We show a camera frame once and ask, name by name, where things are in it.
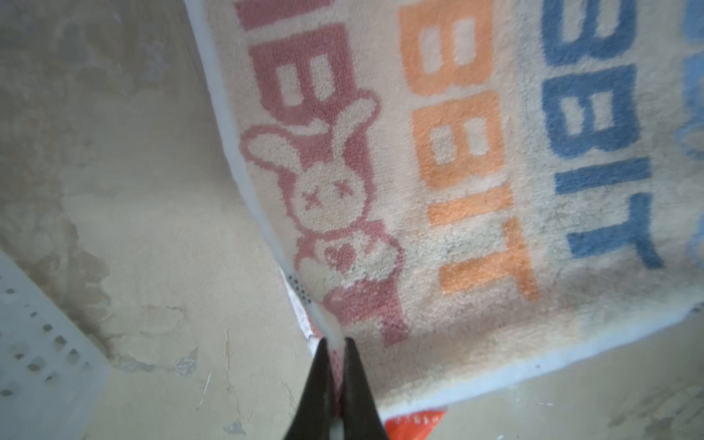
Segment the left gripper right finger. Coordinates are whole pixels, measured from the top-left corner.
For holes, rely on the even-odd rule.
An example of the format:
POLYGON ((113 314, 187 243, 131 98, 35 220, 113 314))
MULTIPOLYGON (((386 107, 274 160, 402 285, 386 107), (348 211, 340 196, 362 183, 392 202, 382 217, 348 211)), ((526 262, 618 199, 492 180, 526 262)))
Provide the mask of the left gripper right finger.
POLYGON ((356 342, 345 339, 341 415, 344 440, 388 440, 356 342))

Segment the white plastic basket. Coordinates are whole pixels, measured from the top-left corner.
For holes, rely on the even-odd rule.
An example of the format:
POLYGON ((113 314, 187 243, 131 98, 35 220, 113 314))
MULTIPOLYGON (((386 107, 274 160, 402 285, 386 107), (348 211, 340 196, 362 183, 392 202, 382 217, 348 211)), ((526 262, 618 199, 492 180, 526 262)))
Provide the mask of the white plastic basket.
POLYGON ((108 373, 99 347, 3 254, 2 438, 83 438, 108 373))

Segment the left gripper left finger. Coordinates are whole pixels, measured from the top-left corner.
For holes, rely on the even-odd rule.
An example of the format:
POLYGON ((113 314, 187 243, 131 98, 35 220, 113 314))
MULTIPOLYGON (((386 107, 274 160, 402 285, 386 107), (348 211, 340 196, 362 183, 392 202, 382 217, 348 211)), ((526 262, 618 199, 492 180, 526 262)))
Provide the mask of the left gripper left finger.
POLYGON ((327 339, 320 340, 293 421, 284 440, 328 440, 336 408, 327 339))

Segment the orange rabbit towel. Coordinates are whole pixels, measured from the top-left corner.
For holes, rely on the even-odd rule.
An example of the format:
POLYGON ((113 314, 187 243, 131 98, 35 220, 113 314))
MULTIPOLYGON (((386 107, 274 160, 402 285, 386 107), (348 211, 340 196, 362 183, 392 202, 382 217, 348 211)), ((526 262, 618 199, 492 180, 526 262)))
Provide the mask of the orange rabbit towel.
POLYGON ((337 413, 385 430, 703 304, 700 1, 190 1, 225 157, 337 413))

